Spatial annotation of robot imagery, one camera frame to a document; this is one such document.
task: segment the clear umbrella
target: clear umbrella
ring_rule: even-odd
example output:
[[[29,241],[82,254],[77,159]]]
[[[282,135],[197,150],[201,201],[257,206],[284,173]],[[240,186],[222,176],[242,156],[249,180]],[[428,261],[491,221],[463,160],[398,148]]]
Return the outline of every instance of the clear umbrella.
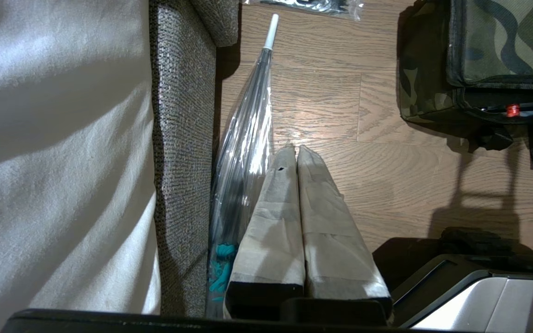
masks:
[[[223,318],[223,296],[273,149],[271,57],[279,16],[273,15],[254,70],[233,112],[213,179],[207,265],[207,318]]]

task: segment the silver metal surface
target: silver metal surface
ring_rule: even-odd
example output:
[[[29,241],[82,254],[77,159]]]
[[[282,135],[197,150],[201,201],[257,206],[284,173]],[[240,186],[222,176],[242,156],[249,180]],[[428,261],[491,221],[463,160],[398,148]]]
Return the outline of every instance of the silver metal surface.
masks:
[[[533,333],[533,280],[485,278],[461,291],[412,328]]]

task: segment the white umbrella tip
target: white umbrella tip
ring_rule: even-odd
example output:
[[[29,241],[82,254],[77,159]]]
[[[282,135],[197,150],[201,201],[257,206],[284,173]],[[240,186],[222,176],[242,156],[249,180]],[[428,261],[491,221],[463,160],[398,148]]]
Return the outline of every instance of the white umbrella tip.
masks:
[[[266,35],[265,49],[273,49],[273,43],[275,42],[275,34],[277,33],[278,24],[279,15],[274,13],[273,18],[271,19],[271,25],[268,28],[268,34]]]

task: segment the plastic bag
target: plastic bag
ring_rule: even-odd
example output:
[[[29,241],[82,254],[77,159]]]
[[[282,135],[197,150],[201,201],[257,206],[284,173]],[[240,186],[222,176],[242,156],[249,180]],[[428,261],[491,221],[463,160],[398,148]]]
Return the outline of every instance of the plastic bag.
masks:
[[[274,15],[274,28],[279,17]],[[205,316],[223,318],[223,297],[237,249],[252,217],[273,155],[270,49],[262,49],[230,118],[213,178]]]
[[[301,9],[313,13],[324,13],[342,19],[361,20],[364,0],[241,0],[243,4],[271,4]]]

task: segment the wooden floor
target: wooden floor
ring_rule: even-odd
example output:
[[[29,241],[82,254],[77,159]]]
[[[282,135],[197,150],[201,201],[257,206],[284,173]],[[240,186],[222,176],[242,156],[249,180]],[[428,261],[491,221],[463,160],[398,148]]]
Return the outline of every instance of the wooden floor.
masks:
[[[361,22],[243,6],[239,51],[218,61],[218,74],[227,76],[222,127],[271,14],[279,13],[275,141],[321,154],[371,251],[393,238],[438,238],[448,226],[480,227],[533,250],[533,170],[524,141],[506,151],[468,154],[466,142],[399,116],[397,21],[411,4],[368,0]]]

